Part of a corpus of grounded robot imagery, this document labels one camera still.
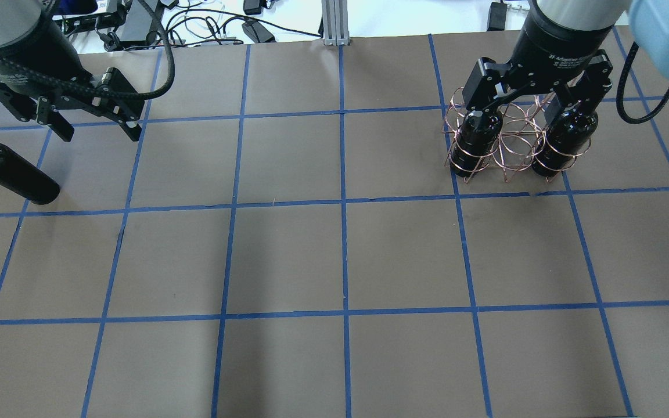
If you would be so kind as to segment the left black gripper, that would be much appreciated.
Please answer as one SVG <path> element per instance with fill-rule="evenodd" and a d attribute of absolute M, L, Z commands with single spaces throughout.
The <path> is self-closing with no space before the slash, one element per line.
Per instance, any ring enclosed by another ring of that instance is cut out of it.
<path fill-rule="evenodd" d="M 37 23 L 0 46 L 0 103 L 19 121 L 50 127 L 69 142 L 74 127 L 57 110 L 81 109 L 119 124 L 138 142 L 145 101 L 117 68 L 108 68 L 94 85 L 66 36 L 54 23 Z"/>

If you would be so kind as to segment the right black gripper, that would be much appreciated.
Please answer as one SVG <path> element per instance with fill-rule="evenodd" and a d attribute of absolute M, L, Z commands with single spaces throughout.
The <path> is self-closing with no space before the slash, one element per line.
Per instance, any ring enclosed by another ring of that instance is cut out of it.
<path fill-rule="evenodd" d="M 481 56 L 462 90 L 466 111 L 478 112 L 528 95 L 539 95 L 581 74 L 568 95 L 552 99 L 546 107 L 546 124 L 561 114 L 577 111 L 596 116 L 597 107 L 612 88 L 613 64 L 598 48 L 612 28 L 599 22 L 579 29 L 580 12 L 569 19 L 553 16 L 550 6 L 531 6 L 507 63 Z"/>

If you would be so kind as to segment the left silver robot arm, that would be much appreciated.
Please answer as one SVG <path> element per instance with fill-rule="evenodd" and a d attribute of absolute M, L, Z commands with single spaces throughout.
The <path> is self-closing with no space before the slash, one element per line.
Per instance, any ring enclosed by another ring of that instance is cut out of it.
<path fill-rule="evenodd" d="M 74 127 L 63 110 L 83 110 L 116 122 L 132 141 L 145 100 L 113 98 L 135 93 L 117 68 L 91 74 L 66 35 L 37 1 L 0 1 L 0 103 L 20 121 L 50 127 L 70 141 Z"/>

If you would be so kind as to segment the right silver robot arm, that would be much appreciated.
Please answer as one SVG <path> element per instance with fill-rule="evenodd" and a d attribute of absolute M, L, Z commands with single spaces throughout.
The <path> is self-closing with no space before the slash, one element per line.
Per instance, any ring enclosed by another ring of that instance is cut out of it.
<path fill-rule="evenodd" d="M 623 13 L 635 44 L 669 80 L 669 1 L 531 1 L 509 60 L 476 62 L 462 91 L 465 108 L 492 112 L 548 92 L 565 106 L 597 106 L 592 94 L 605 90 L 610 74 L 596 59 Z"/>

